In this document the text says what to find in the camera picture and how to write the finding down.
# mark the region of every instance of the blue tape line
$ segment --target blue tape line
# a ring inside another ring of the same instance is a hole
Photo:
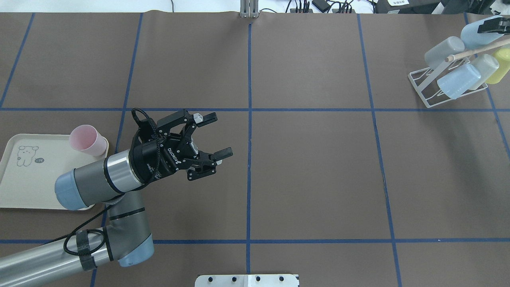
[[[94,287],[94,285],[95,285],[96,274],[97,274],[97,269],[92,270],[92,276],[90,277],[90,287]]]
[[[391,239],[252,239],[253,244],[360,244],[391,243]]]
[[[32,13],[32,17],[30,17],[29,25],[27,26],[27,30],[25,31],[25,35],[23,36],[23,41],[21,41],[21,46],[19,47],[18,54],[16,55],[16,59],[14,60],[14,64],[12,65],[11,73],[9,74],[9,78],[7,79],[7,83],[5,84],[4,93],[2,94],[2,99],[0,100],[0,108],[4,104],[5,97],[7,96],[7,91],[9,90],[9,86],[11,85],[12,77],[14,76],[14,71],[16,71],[16,66],[18,65],[19,57],[21,56],[21,51],[23,51],[23,47],[25,46],[25,42],[29,36],[30,27],[32,27],[32,23],[34,22],[35,13]]]
[[[122,111],[122,108],[0,108],[1,111]]]
[[[0,239],[0,244],[45,244],[51,239]]]
[[[491,90],[487,88],[487,95],[489,96],[489,102],[491,102],[492,110],[494,111],[494,117],[496,118],[496,123],[498,124],[499,134],[501,135],[501,139],[503,140],[503,145],[505,146],[506,155],[508,159],[510,159],[510,149],[508,148],[508,142],[506,141],[505,132],[503,131],[503,127],[501,126],[501,121],[499,120],[498,112],[496,111],[496,105],[494,105],[494,101],[492,100]]]
[[[0,244],[44,244],[49,239],[2,239]],[[154,240],[159,245],[246,244],[245,239]],[[467,238],[368,238],[368,239],[251,239],[251,244],[374,244],[374,243],[463,243],[510,242],[510,237]]]
[[[189,111],[210,111],[210,112],[247,112],[247,108],[143,108],[144,111],[180,111],[187,109]]]
[[[400,238],[395,243],[510,242],[510,238]]]
[[[135,47],[133,48],[133,57],[131,59],[131,67],[129,70],[129,76],[127,78],[126,94],[124,97],[124,106],[122,108],[122,115],[120,117],[119,133],[117,134],[117,142],[115,143],[115,153],[118,152],[120,136],[122,135],[122,128],[124,126],[124,117],[126,114],[126,107],[128,106],[129,90],[131,88],[131,79],[133,77],[133,69],[135,68],[136,51],[138,49],[138,39],[140,38],[140,30],[142,28],[143,13],[140,13],[140,19],[138,20],[138,30],[136,32]]]
[[[374,108],[376,112],[492,112],[492,109],[391,109]]]
[[[369,112],[366,108],[255,108],[254,112]]]
[[[251,272],[250,240],[251,240],[251,25],[248,25],[248,171],[246,188],[246,273]]]
[[[244,239],[204,239],[204,240],[153,240],[154,244],[246,244]]]
[[[356,14],[356,16],[358,18],[358,30],[360,32],[361,51],[363,54],[363,65],[365,66],[365,78],[367,80],[368,97],[370,100],[370,108],[372,109],[372,122],[374,125],[375,143],[377,145],[377,153],[379,156],[379,167],[380,167],[381,175],[383,178],[382,182],[384,185],[384,194],[385,194],[385,198],[386,198],[386,213],[388,215],[388,225],[390,227],[391,239],[394,240],[395,232],[393,230],[393,219],[391,216],[390,197],[388,196],[388,186],[386,183],[386,174],[385,174],[385,170],[384,170],[384,163],[383,163],[383,157],[382,157],[383,154],[381,152],[381,146],[380,146],[380,141],[379,141],[379,131],[377,130],[377,122],[376,122],[376,118],[375,118],[374,100],[372,97],[372,85],[370,84],[370,76],[368,74],[368,64],[367,64],[367,55],[366,55],[366,51],[365,51],[365,41],[363,40],[363,28],[361,25],[360,15]],[[396,272],[396,276],[397,276],[397,283],[398,283],[399,287],[402,287],[402,279],[400,277],[400,266],[398,263],[397,246],[395,243],[392,243],[392,249],[393,249],[393,258],[395,261],[395,272]]]
[[[469,24],[468,14],[466,12],[464,12],[464,22],[466,22],[466,25]]]
[[[145,111],[179,111],[183,108],[143,108]],[[248,112],[248,108],[186,108],[190,111]],[[131,108],[0,108],[0,111],[130,111]],[[252,108],[252,112],[493,112],[494,109],[409,109],[409,108]],[[510,109],[496,109],[510,112]]]

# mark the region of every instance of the white plastic cup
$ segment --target white plastic cup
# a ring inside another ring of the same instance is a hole
[[[106,151],[107,142],[91,125],[76,127],[69,137],[69,144],[74,150],[91,156],[100,156]]]
[[[499,39],[503,36],[503,34],[498,33],[478,33],[478,27],[483,24],[486,20],[494,19],[494,18],[502,18],[503,16],[492,16],[489,18],[485,18],[471,24],[467,24],[461,32],[461,39],[464,41],[466,45],[466,49],[472,50],[476,48],[480,48],[481,46],[485,46],[490,44],[491,42]]]
[[[480,55],[471,64],[480,72],[481,79],[471,86],[470,90],[477,90],[499,68],[498,60],[489,54]]]
[[[472,64],[464,64],[438,80],[439,88],[451,99],[462,94],[481,79],[480,72]]]
[[[446,57],[462,53],[465,49],[466,47],[460,38],[451,36],[428,50],[425,53],[425,62],[431,69],[435,70],[445,61]]]

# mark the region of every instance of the robotiq logo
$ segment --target robotiq logo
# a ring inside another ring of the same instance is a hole
[[[173,161],[175,161],[175,164],[182,163],[181,161],[179,161],[179,159],[177,159],[171,148],[167,148],[167,151],[170,154],[170,156],[172,156]]]

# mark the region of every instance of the wooden stick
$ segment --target wooden stick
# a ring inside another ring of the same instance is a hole
[[[450,56],[446,57],[445,61],[453,62],[455,60],[462,59],[464,57],[469,57],[471,55],[474,55],[474,54],[477,54],[477,53],[480,53],[480,52],[484,52],[484,51],[487,51],[487,50],[490,50],[490,49],[498,48],[498,47],[501,47],[501,46],[504,46],[504,45],[507,45],[507,44],[510,44],[510,38],[502,40],[502,41],[490,43],[490,44],[485,45],[483,47],[480,47],[478,49],[467,50],[467,51],[464,51],[464,52],[456,54],[456,55],[450,55]]]

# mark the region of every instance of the black cable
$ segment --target black cable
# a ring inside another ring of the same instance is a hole
[[[135,122],[138,124],[140,122],[140,119],[136,116],[136,112],[140,112],[141,114],[143,114],[145,116],[145,118],[149,119],[149,115],[142,109],[139,109],[139,108],[133,108],[131,110],[131,115],[133,116],[133,119],[135,120]],[[156,140],[156,144],[159,146],[161,145],[164,141],[165,141],[165,138],[163,138],[158,132],[157,132],[157,127],[154,125],[154,123],[152,121],[149,121],[150,123],[150,127],[152,128],[152,132],[154,133],[154,138]],[[157,175],[157,171],[159,171],[159,167],[160,167],[160,162],[161,162],[161,149],[157,148],[156,149],[156,168],[153,169],[152,173],[151,173],[151,177],[149,179],[149,181],[147,181],[145,183],[145,185],[148,185],[149,183],[153,182],[154,179],[156,178],[156,175]]]
[[[337,13],[344,13],[344,9],[347,7],[347,2],[345,2],[342,7],[337,11]]]
[[[480,2],[480,6],[478,7],[478,13],[477,13],[477,14],[480,14],[481,9],[482,9],[482,7],[483,7],[484,3],[485,3],[485,0],[481,0],[481,2]]]
[[[292,0],[289,0],[289,3],[287,4],[287,8],[285,9],[285,13],[289,10],[289,7],[290,7],[290,3],[292,2]]]
[[[374,14],[376,14],[376,13],[375,13],[375,11],[376,11],[376,7],[375,7],[376,3],[375,3],[374,1],[372,1],[372,0],[367,0],[367,2],[368,2],[368,3],[370,3],[370,4],[372,4],[372,12],[373,12]]]
[[[264,10],[269,10],[269,11],[273,11],[274,13],[278,13],[278,12],[274,11],[273,9],[269,9],[269,8],[264,8],[264,9],[260,10],[260,12],[262,12]]]
[[[329,11],[333,8],[333,5],[336,4],[336,3],[338,3],[338,12],[337,13],[340,12],[340,9],[342,8],[342,3],[341,2],[339,2],[339,1],[327,1],[327,2],[333,2],[333,3],[329,7],[329,9],[326,11],[326,13],[329,13]]]
[[[108,207],[103,209],[100,213],[94,215],[91,219],[89,219],[89,220],[85,221],[84,223],[80,224],[70,234],[68,234],[66,239],[64,240],[64,251],[67,254],[71,254],[71,255],[75,255],[75,256],[82,256],[82,255],[92,254],[92,253],[96,252],[97,250],[99,250],[105,244],[105,233],[102,230],[99,230],[99,229],[87,229],[87,231],[86,231],[87,234],[90,233],[90,232],[95,232],[95,233],[99,233],[99,234],[101,234],[103,236],[103,238],[101,239],[101,243],[96,248],[94,248],[92,250],[85,251],[85,252],[74,252],[74,251],[71,251],[71,250],[69,250],[67,248],[67,243],[69,243],[69,240],[71,240],[71,237],[76,235],[76,232],[78,232],[78,230],[80,230],[82,227],[84,227],[85,225],[87,225],[90,222],[92,222],[94,219],[98,218],[100,215],[102,215],[103,213],[105,213],[106,211],[108,211],[112,207],[113,207],[113,205],[109,205]]]

